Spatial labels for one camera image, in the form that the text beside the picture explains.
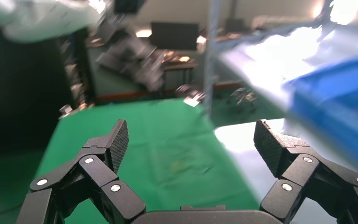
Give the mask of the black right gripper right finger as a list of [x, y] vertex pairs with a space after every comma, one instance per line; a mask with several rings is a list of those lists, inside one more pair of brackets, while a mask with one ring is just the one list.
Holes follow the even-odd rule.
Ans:
[[358, 224], [358, 172], [323, 158], [303, 139], [255, 124], [254, 144], [276, 182], [260, 208], [282, 224], [292, 221], [308, 198], [339, 224]]

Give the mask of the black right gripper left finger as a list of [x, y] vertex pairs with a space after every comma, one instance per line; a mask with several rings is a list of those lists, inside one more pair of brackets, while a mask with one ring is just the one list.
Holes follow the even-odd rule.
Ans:
[[85, 200], [110, 224], [133, 222], [146, 205], [117, 175], [128, 142], [122, 119], [108, 134], [88, 139], [73, 159], [31, 182], [16, 222], [63, 224]]

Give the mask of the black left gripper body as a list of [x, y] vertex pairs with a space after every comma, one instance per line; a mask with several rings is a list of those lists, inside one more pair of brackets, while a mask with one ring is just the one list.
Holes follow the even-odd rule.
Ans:
[[108, 49], [98, 58], [101, 67], [127, 77], [148, 91], [159, 91], [164, 84], [164, 52], [128, 30], [117, 30], [107, 41]]

